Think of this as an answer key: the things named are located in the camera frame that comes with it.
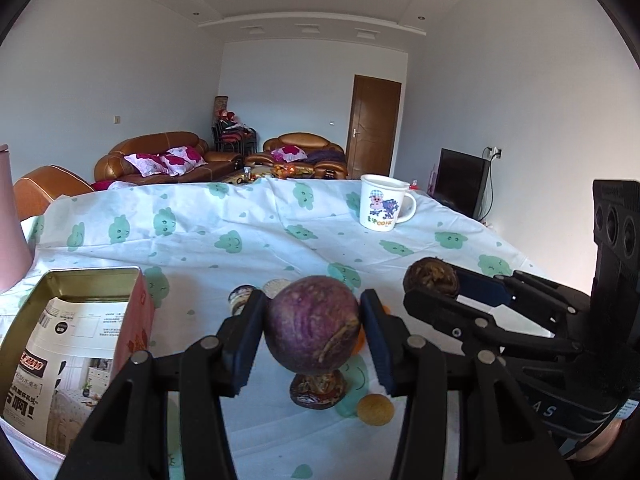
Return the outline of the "person's right hand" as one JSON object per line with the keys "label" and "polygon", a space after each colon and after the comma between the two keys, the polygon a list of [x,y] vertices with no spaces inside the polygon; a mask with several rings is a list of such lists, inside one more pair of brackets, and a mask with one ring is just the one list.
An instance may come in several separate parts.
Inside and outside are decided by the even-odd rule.
{"label": "person's right hand", "polygon": [[614,419],[597,437],[578,450],[574,459],[588,462],[608,453],[620,452],[628,444],[631,426],[629,419]]}

